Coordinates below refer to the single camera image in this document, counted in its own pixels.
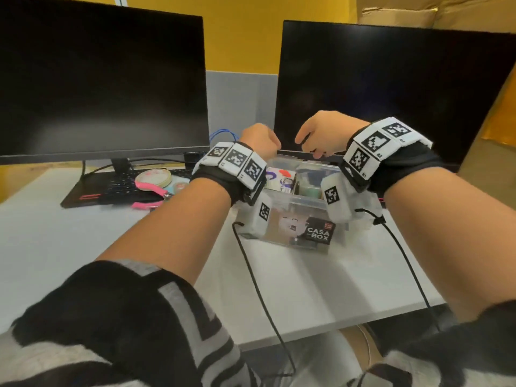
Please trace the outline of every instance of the desk surface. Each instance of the desk surface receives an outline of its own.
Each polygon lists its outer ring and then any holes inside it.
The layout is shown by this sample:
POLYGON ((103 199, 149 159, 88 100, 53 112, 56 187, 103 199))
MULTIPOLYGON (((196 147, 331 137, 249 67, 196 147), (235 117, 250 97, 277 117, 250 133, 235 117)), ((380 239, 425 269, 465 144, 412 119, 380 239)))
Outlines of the desk surface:
MULTIPOLYGON (((79 169, 48 170, 0 205, 0 331, 146 214, 112 206, 62 209, 59 203, 79 175, 79 169)), ((442 303, 384 214, 429 302, 442 303)), ((196 288, 242 349, 271 345, 277 339, 233 236, 234 218, 231 211, 196 288)), ((425 306, 403 256, 380 226, 328 256, 259 240, 243 240, 243 246, 286 341, 425 306)))

